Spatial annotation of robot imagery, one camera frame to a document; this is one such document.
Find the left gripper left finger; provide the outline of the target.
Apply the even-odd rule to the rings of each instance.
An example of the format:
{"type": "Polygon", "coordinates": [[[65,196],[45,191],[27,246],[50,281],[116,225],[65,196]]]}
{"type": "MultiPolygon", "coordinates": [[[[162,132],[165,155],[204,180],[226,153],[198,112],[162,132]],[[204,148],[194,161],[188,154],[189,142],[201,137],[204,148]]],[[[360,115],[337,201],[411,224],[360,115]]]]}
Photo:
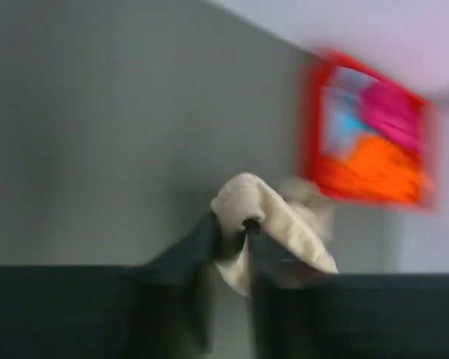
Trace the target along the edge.
{"type": "Polygon", "coordinates": [[[216,217],[139,266],[0,266],[0,358],[200,358],[216,217]]]}

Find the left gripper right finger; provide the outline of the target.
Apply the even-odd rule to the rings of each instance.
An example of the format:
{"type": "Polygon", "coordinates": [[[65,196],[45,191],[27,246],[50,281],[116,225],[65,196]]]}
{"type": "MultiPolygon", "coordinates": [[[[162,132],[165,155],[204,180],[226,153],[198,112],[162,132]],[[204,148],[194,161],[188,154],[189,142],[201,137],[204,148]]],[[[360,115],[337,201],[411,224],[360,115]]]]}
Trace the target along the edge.
{"type": "Polygon", "coordinates": [[[326,274],[246,234],[257,358],[449,358],[449,274],[326,274]]]}

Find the beige t shirt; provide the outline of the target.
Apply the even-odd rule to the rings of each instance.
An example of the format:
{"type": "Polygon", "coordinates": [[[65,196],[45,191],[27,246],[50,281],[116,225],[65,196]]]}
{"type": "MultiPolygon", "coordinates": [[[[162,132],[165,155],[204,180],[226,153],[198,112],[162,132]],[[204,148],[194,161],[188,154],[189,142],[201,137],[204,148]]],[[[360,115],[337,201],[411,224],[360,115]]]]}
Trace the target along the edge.
{"type": "Polygon", "coordinates": [[[291,177],[276,191],[258,176],[239,174],[228,180],[210,203],[229,248],[252,219],[278,244],[311,268],[338,269],[327,245],[333,237],[335,203],[313,182],[291,177]]]}

